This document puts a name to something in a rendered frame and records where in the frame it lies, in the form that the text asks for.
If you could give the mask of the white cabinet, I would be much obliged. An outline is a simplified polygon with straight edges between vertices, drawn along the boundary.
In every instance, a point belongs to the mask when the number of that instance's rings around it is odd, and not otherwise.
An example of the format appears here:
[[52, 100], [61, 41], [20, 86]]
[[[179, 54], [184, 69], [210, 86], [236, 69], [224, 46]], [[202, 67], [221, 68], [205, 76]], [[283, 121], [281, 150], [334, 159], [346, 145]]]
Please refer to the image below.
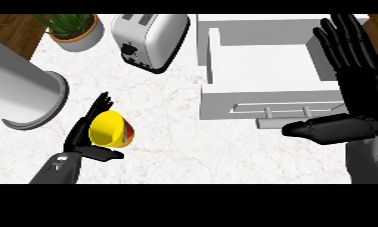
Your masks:
[[216, 28], [221, 44], [292, 45], [303, 44], [312, 36], [312, 28], [327, 14], [197, 14], [196, 52], [197, 65], [206, 65], [209, 29]]

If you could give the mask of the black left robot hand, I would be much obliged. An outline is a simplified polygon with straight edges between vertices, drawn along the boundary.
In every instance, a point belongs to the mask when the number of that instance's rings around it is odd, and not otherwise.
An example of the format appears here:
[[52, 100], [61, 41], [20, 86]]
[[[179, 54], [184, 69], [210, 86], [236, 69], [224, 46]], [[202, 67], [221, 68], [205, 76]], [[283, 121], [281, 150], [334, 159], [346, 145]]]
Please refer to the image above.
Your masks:
[[120, 152], [92, 145], [88, 138], [89, 124], [97, 115], [109, 110], [112, 104], [110, 97], [107, 93], [103, 92], [91, 104], [85, 116], [78, 119], [63, 143], [64, 152], [76, 152], [82, 157], [100, 162], [123, 158]]

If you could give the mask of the yellow cup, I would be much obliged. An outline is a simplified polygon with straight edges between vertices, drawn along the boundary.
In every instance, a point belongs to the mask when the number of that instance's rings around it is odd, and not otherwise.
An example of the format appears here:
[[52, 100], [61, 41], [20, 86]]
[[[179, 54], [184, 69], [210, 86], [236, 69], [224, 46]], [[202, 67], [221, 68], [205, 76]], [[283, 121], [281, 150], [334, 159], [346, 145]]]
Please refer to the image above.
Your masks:
[[134, 138], [134, 129], [116, 111], [101, 112], [91, 121], [88, 138], [100, 147], [125, 147]]

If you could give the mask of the potted green plant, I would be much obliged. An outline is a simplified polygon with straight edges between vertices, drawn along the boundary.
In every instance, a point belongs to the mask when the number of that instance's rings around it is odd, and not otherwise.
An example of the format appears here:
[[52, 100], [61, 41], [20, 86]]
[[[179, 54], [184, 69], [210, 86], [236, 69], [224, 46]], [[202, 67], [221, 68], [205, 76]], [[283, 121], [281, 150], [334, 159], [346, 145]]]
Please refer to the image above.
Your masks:
[[30, 17], [45, 26], [45, 33], [67, 52], [88, 50], [100, 41], [104, 28], [95, 14], [48, 14]]

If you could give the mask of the white open drawer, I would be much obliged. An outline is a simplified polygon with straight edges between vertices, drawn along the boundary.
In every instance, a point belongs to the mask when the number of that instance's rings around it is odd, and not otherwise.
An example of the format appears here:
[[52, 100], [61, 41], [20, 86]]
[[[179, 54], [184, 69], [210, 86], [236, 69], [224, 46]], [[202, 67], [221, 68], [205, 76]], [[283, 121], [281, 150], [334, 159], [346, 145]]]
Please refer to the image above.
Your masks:
[[337, 84], [317, 73], [302, 45], [225, 46], [209, 30], [200, 119], [250, 119], [230, 113], [236, 104], [327, 101], [342, 102]]

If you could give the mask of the white toaster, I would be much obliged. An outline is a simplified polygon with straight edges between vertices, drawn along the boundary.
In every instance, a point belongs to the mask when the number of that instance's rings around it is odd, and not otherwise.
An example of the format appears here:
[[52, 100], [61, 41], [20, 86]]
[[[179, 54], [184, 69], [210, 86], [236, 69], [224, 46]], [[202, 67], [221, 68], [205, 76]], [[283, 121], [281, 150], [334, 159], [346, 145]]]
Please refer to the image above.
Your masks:
[[190, 19], [185, 14], [119, 14], [110, 33], [122, 60], [160, 74], [181, 47]]

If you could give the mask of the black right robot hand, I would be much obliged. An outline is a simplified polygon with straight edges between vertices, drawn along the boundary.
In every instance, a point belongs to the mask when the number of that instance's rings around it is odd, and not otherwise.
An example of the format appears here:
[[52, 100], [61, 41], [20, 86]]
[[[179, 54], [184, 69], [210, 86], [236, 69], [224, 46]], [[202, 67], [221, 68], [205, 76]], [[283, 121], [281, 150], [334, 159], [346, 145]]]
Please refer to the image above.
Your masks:
[[329, 145], [378, 136], [378, 53], [352, 14], [332, 14], [312, 29], [334, 71], [346, 113], [281, 127], [281, 135]]

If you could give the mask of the grey cylindrical container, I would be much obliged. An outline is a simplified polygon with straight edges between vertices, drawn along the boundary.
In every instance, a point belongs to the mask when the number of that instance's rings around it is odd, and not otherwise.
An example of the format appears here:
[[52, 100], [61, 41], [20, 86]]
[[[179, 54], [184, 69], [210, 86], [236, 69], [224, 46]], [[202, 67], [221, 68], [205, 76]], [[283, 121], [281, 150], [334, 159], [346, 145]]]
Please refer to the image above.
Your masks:
[[63, 108], [69, 85], [0, 43], [0, 121], [16, 130], [42, 126]]

